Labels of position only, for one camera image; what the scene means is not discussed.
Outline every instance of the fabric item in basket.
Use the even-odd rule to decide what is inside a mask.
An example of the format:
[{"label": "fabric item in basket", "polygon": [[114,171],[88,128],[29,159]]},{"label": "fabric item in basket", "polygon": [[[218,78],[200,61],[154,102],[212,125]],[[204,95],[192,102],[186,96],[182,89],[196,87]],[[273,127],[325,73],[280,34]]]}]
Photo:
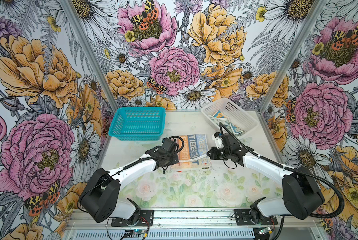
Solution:
[{"label": "fabric item in basket", "polygon": [[184,147],[178,153],[179,162],[191,162],[206,157],[209,151],[205,134],[180,136],[184,140]]},{"label": "fabric item in basket", "polygon": [[187,170],[208,170],[211,168],[211,160],[209,157],[189,162],[180,162],[171,166],[171,170],[175,172]]}]

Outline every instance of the daisy center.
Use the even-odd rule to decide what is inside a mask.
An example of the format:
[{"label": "daisy center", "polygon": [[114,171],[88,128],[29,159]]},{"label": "daisy center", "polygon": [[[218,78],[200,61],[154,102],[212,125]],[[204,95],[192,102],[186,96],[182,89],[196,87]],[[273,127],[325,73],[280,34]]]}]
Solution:
[{"label": "daisy center", "polygon": [[248,72],[243,75],[243,79],[250,79],[252,77],[252,73]]},{"label": "daisy center", "polygon": [[301,150],[299,152],[299,157],[301,159],[301,162],[303,162],[303,164],[306,167],[313,167],[316,163],[315,159],[313,158],[312,154],[310,154],[308,151],[306,150]]},{"label": "daisy center", "polygon": [[314,112],[312,110],[312,107],[308,108],[308,110],[306,112],[307,112],[307,115],[304,118],[304,121],[306,122],[306,124],[308,126],[315,127],[319,123],[319,119],[317,119],[317,116],[319,116],[319,113]]},{"label": "daisy center", "polygon": [[72,0],[76,12],[80,18],[85,18],[90,15],[90,5],[85,0]]},{"label": "daisy center", "polygon": [[293,0],[288,5],[288,14],[293,18],[304,18],[315,0]]},{"label": "daisy center", "polygon": [[126,61],[126,56],[125,55],[119,55],[118,60],[120,63],[124,63]]},{"label": "daisy center", "polygon": [[90,145],[87,140],[83,140],[79,147],[79,157],[81,159],[85,159],[88,155],[88,151],[90,150]]},{"label": "daisy center", "polygon": [[170,82],[179,82],[180,80],[180,73],[178,73],[176,70],[172,70],[172,72],[167,71],[167,76],[170,78]]},{"label": "daisy center", "polygon": [[59,154],[58,151],[51,148],[48,151],[42,152],[42,161],[38,162],[36,165],[44,169],[45,167],[49,167],[50,169],[54,169],[55,165],[58,163],[59,160]]},{"label": "daisy center", "polygon": [[191,101],[195,101],[198,100],[201,97],[201,93],[196,91],[196,92],[191,92],[187,95],[187,99],[191,100]]}]

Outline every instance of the black cable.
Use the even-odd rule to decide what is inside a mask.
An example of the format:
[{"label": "black cable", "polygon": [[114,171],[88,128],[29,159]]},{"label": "black cable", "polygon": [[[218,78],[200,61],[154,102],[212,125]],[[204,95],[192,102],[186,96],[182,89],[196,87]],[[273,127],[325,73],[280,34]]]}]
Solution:
[{"label": "black cable", "polygon": [[223,160],[223,162],[224,162],[224,165],[225,165],[226,167],[230,168],[230,169],[235,169],[235,168],[237,168],[237,167],[238,167],[238,165],[237,165],[235,162],[234,162],[235,167],[229,167],[229,166],[227,166],[227,164],[226,164],[226,161],[225,161],[225,160]]},{"label": "black cable", "polygon": [[254,151],[250,150],[247,146],[245,146],[232,132],[230,132],[230,130],[224,126],[224,124],[222,124],[221,122],[219,122],[219,127],[220,127],[220,130],[223,130],[222,128],[224,128],[226,130],[226,132],[228,132],[243,148],[245,148],[249,153],[251,153],[252,155],[254,156],[257,156],[277,167],[280,167],[280,168],[284,168],[285,170],[287,171],[290,171],[290,172],[295,172],[297,174],[301,174],[301,175],[304,175],[304,176],[308,176],[308,177],[312,177],[316,180],[319,180],[321,182],[324,182],[326,185],[328,185],[330,188],[332,188],[332,190],[334,190],[334,192],[336,193],[337,197],[339,198],[339,206],[337,207],[337,209],[330,213],[330,214],[310,214],[309,216],[310,217],[317,217],[317,218],[333,218],[333,217],[336,217],[338,216],[343,210],[344,210],[344,197],[343,195],[340,193],[340,191],[335,187],[335,185],[333,185],[332,183],[330,183],[329,181],[327,181],[326,179],[320,177],[320,176],[316,176],[314,174],[310,174],[310,173],[307,173],[307,172],[303,172],[303,171],[300,171],[300,170],[297,170],[297,169],[293,169],[293,168],[290,168],[290,167],[283,167],[282,164],[278,163],[278,162],[275,162],[275,161],[272,161],[264,156],[261,156],[261,155],[258,155],[257,153],[255,153]]},{"label": "black cable", "polygon": [[283,229],[283,225],[284,225],[284,216],[282,216],[281,221],[280,221],[279,230],[277,230],[277,233],[272,240],[276,240],[280,236],[281,230]]},{"label": "black cable", "polygon": [[109,218],[107,219],[106,231],[107,231],[107,236],[108,236],[109,240],[112,240],[112,238],[109,236],[109,233],[108,233],[108,220],[109,220]]}]

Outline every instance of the pink rose pattern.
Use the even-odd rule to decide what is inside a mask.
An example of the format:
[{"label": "pink rose pattern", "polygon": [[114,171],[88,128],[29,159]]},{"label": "pink rose pattern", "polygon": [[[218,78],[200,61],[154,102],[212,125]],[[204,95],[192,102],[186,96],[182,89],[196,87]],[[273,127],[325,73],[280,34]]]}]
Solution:
[{"label": "pink rose pattern", "polygon": [[171,47],[163,49],[150,62],[151,77],[159,85],[168,88],[168,95],[176,95],[177,91],[194,85],[199,80],[199,65],[195,56],[182,49]]},{"label": "pink rose pattern", "polygon": [[14,127],[2,144],[0,191],[18,194],[24,200],[41,195],[57,181],[70,180],[71,144],[75,137],[66,122],[52,114]]}]

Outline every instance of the orange peony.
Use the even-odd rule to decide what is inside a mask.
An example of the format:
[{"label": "orange peony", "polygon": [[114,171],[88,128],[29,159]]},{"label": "orange peony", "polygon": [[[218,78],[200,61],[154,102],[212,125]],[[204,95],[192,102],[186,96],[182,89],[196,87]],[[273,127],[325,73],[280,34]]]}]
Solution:
[{"label": "orange peony", "polygon": [[[254,78],[253,81],[255,83],[248,85],[246,88],[247,97],[258,99],[260,96],[265,96],[272,82],[275,80],[276,73],[277,71],[271,72],[270,74],[260,74]],[[285,103],[285,100],[288,98],[288,84],[289,77],[285,76],[272,98],[272,103],[275,104],[275,106],[278,108],[281,107]]]},{"label": "orange peony", "polygon": [[279,150],[283,150],[284,145],[287,141],[287,129],[286,120],[284,118],[276,118],[275,116],[268,120],[268,127],[271,131],[272,137],[274,138]]},{"label": "orange peony", "polygon": [[232,26],[236,27],[236,17],[227,15],[227,10],[220,5],[211,4],[207,16],[201,11],[195,14],[188,34],[196,41],[192,45],[203,45],[205,48],[206,63],[228,66],[235,61],[234,58],[241,56],[247,35],[244,28],[241,27],[228,36],[221,36]]},{"label": "orange peony", "polygon": [[88,122],[94,125],[94,130],[101,136],[102,114],[99,101],[94,97],[95,91],[90,89],[88,84],[84,84],[83,90],[80,89],[79,97],[71,98],[66,109],[68,124],[79,125],[83,121],[86,127]]},{"label": "orange peony", "polygon": [[220,98],[228,98],[239,89],[239,79],[242,68],[233,69],[231,67],[224,68],[224,66],[217,63],[215,66],[206,67],[204,72],[201,73],[207,80],[212,80],[208,88],[214,88],[215,95],[212,101]]},{"label": "orange peony", "polygon": [[28,104],[33,104],[44,95],[53,99],[57,108],[62,108],[78,93],[76,73],[62,50],[53,46],[53,61],[46,81],[43,59],[46,46],[39,39],[30,43],[26,38],[10,35],[9,39],[1,38],[0,44],[11,55],[11,58],[0,57],[0,78],[9,96],[30,96]]},{"label": "orange peony", "polygon": [[[131,98],[142,96],[145,93],[142,80],[128,71],[110,71],[105,75],[105,79],[115,99],[117,99],[118,96],[122,96],[131,100]],[[103,89],[100,94],[103,98],[107,99]]]}]

